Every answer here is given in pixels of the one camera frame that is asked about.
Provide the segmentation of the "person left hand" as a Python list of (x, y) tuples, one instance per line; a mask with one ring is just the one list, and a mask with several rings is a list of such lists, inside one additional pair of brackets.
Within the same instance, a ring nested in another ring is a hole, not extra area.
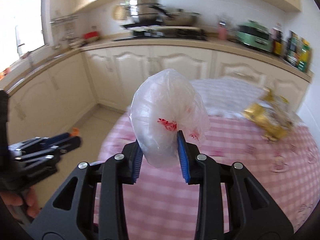
[(35, 218), (40, 212), (36, 191), (33, 187), (27, 190), (27, 194), (23, 197), (24, 200), (12, 192), (2, 192), (1, 198), (6, 206), (22, 206), (26, 204), (27, 215), (31, 218)]

